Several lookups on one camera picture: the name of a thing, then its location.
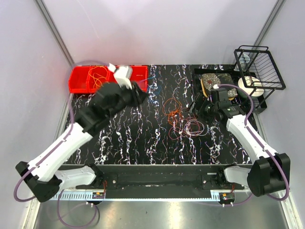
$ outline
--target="red tray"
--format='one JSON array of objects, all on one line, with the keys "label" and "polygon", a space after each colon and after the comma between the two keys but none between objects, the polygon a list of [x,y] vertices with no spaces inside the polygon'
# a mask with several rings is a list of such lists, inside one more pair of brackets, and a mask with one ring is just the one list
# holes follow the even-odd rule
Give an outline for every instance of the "red tray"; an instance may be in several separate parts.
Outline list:
[{"label": "red tray", "polygon": [[[147,91],[147,66],[133,65],[130,80],[136,81],[143,91]],[[103,83],[116,82],[107,66],[77,66],[69,78],[69,91],[75,94],[95,93]]]}]

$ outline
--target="white wall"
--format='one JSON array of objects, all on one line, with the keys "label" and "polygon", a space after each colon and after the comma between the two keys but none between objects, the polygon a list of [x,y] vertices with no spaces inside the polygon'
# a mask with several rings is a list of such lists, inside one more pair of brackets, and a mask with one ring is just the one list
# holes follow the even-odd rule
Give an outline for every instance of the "white wall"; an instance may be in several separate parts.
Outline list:
[{"label": "white wall", "polygon": [[260,114],[268,142],[291,159],[290,188],[305,225],[305,1],[286,1],[263,45],[270,51],[286,84],[267,99]]},{"label": "white wall", "polygon": [[[18,229],[26,205],[13,199],[15,166],[52,143],[69,66],[34,1],[1,0],[0,31],[0,221]],[[20,198],[29,194],[22,184]]]},{"label": "white wall", "polygon": [[44,0],[75,62],[233,63],[276,0]]}]

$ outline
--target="black wire rack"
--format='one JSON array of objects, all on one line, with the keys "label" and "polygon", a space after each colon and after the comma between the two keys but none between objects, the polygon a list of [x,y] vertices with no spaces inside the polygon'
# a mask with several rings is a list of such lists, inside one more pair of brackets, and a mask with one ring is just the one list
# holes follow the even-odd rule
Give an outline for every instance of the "black wire rack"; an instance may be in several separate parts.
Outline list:
[{"label": "black wire rack", "polygon": [[266,109],[266,99],[275,91],[283,90],[286,85],[282,79],[275,61],[267,46],[242,45],[235,49],[236,63],[234,68],[239,70],[245,88],[253,88],[255,92],[263,92],[254,98],[254,112],[261,113]]}]

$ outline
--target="table surface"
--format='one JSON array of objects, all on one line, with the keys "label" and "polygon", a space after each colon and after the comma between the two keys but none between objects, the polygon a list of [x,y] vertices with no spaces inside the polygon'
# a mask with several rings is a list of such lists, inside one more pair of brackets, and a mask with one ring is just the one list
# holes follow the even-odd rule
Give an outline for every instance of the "table surface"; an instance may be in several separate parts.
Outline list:
[{"label": "table surface", "polygon": [[[194,68],[226,69],[229,65],[149,65],[149,97],[140,108],[126,108],[108,127],[80,147],[66,164],[249,164],[247,153],[224,126],[214,121],[206,135],[169,138],[172,127],[162,112],[163,104],[175,98],[183,107],[194,99]],[[93,94],[75,94],[74,113],[87,106]],[[255,127],[255,120],[250,118]]]}]

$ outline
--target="purple cable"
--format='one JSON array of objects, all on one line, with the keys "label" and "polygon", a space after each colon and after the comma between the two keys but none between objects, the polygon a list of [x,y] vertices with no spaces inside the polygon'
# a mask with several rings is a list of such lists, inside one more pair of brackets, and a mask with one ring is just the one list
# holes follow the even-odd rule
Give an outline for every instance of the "purple cable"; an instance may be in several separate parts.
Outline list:
[{"label": "purple cable", "polygon": [[[232,84],[218,84],[218,87],[232,87],[232,88],[236,88],[237,90],[241,90],[245,95],[247,95],[247,97],[249,98],[250,103],[251,103],[251,108],[250,108],[249,113],[246,115],[246,118],[244,119],[244,125],[245,125],[246,129],[249,131],[249,133],[253,136],[253,138],[257,141],[257,143],[264,150],[264,144],[255,136],[255,134],[251,131],[250,127],[247,126],[248,118],[249,118],[249,116],[252,113],[253,108],[254,108],[254,104],[253,104],[253,100],[252,100],[251,96],[247,92],[245,92],[243,89],[241,89],[240,87],[232,85]],[[270,194],[268,194],[268,196],[271,197],[272,199],[275,199],[275,200],[278,200],[278,201],[286,200],[289,197],[289,183],[288,183],[288,179],[287,179],[284,171],[282,170],[280,164],[277,162],[275,157],[270,153],[270,151],[266,149],[265,152],[268,154],[268,156],[275,163],[277,169],[279,170],[281,176],[283,177],[283,180],[284,180],[284,183],[285,183],[285,189],[286,189],[286,193],[285,193],[285,195],[282,198],[276,198],[276,197],[274,197],[274,196],[272,196]]]},{"label": "purple cable", "polygon": [[[88,62],[95,62],[97,63],[98,65],[106,65],[102,62],[97,62],[97,61],[83,61],[83,62],[80,62],[74,66],[77,66],[77,65],[87,65]],[[68,108],[69,108],[69,113],[70,113],[70,129],[69,131],[67,132],[67,134],[63,137],[63,140],[60,141],[53,149],[50,150],[50,152],[48,152],[36,165],[35,167],[31,168],[30,170],[28,170],[21,178],[20,180],[17,182],[15,188],[14,188],[14,198],[16,201],[18,202],[27,202],[27,201],[30,201],[30,200],[33,200],[35,199],[35,196],[31,197],[31,198],[28,198],[28,199],[20,199],[17,195],[17,192],[18,192],[18,189],[19,189],[19,186],[20,184],[24,181],[24,179],[36,168],[38,167],[48,156],[50,156],[63,142],[65,142],[65,140],[67,139],[67,137],[71,134],[72,130],[73,130],[73,124],[74,124],[74,113],[73,113],[73,108],[72,108],[72,105],[71,103],[69,102],[69,97],[67,98],[67,101],[68,101]],[[58,197],[58,200],[57,200],[57,216],[58,216],[58,219],[59,221],[67,226],[67,227],[70,227],[70,228],[77,228],[77,229],[82,229],[82,228],[86,228],[88,227],[95,219],[96,217],[96,214],[99,213],[99,209],[95,206],[95,213],[94,213],[94,216],[92,218],[92,220],[90,220],[89,223],[87,223],[86,225],[84,226],[80,226],[80,227],[77,227],[77,226],[72,226],[72,225],[69,225],[67,224],[66,222],[63,221],[62,217],[60,216],[60,213],[59,213],[59,201],[60,201],[60,198],[61,198],[61,195],[62,195],[62,192],[60,193],[59,197]]]},{"label": "purple cable", "polygon": [[77,229],[86,228],[86,227],[88,227],[90,224],[92,224],[92,222],[94,221],[94,219],[95,219],[95,217],[96,217],[96,214],[97,214],[98,211],[99,211],[99,209],[98,209],[98,207],[97,207],[96,205],[94,205],[94,207],[95,207],[94,210],[95,210],[95,211],[94,211],[94,215],[93,215],[92,219],[91,219],[87,224],[85,224],[85,225],[83,225],[83,226],[72,226],[72,225],[70,225],[70,224],[67,224],[65,221],[63,221],[62,216],[61,216],[60,213],[59,213],[59,208],[60,208],[59,202],[60,202],[60,198],[61,198],[61,196],[62,196],[62,193],[63,193],[63,190],[61,191],[61,193],[59,194],[58,199],[57,199],[57,216],[58,216],[59,221],[60,221],[64,226],[66,226],[66,227],[69,227],[69,228],[77,228]]},{"label": "purple cable", "polygon": [[[79,62],[77,64],[75,64],[74,66],[78,66],[78,65],[87,65],[87,64],[93,64],[93,63],[96,63],[96,64],[99,64],[99,65],[106,65],[105,63],[103,62],[99,62],[99,61],[82,61],[82,62]],[[72,105],[71,103],[69,103],[69,97],[67,97],[67,101],[68,101],[68,108],[69,108],[69,112],[70,112],[70,123],[71,123],[71,127],[70,127],[70,130],[68,131],[68,133],[66,134],[66,136],[63,138],[63,140],[66,140],[67,137],[71,134],[72,130],[73,130],[73,124],[74,124],[74,113],[73,113],[73,108],[72,108]],[[64,141],[60,141],[52,150],[50,150],[50,152],[48,152],[46,154],[46,156],[44,156],[37,164],[36,166],[38,167],[48,156],[50,156]],[[20,199],[17,195],[17,192],[18,192],[18,189],[19,189],[19,186],[20,184],[24,181],[24,179],[35,169],[36,167],[33,167],[31,168],[30,170],[28,170],[21,178],[20,180],[17,182],[15,188],[14,188],[14,198],[16,201],[18,202],[27,202],[27,201],[30,201],[32,199],[35,199],[35,197],[31,197],[31,198],[28,198],[28,199]]]},{"label": "purple cable", "polygon": [[[74,123],[74,113],[73,113],[73,108],[71,103],[68,102],[68,107],[69,107],[69,111],[70,111],[70,120],[71,120],[71,127],[70,130],[67,132],[66,136],[63,138],[63,141],[60,141],[52,150],[50,150],[50,152],[48,152],[37,164],[36,166],[38,167],[48,156],[51,155],[51,153],[53,153],[63,142],[64,140],[67,139],[67,137],[71,134],[72,129],[73,129],[73,123]],[[35,169],[36,167],[31,168],[30,170],[28,170],[21,178],[20,180],[17,182],[15,188],[14,188],[14,198],[16,201],[18,202],[27,202],[30,201],[32,199],[35,199],[35,197],[31,197],[28,199],[20,199],[17,195],[18,189],[20,184],[24,181],[24,179]]]},{"label": "purple cable", "polygon": [[[71,212],[73,212],[75,209],[79,208],[80,206],[84,206],[86,205],[86,203],[81,203],[81,204],[78,204],[76,206],[74,206],[71,210],[69,210],[67,213],[61,215],[61,218],[64,218],[66,217],[67,215],[69,215]],[[50,221],[58,221],[58,217],[56,219],[52,219],[52,216],[51,216],[51,213],[50,213],[50,206],[46,208],[46,214],[49,218]]]}]

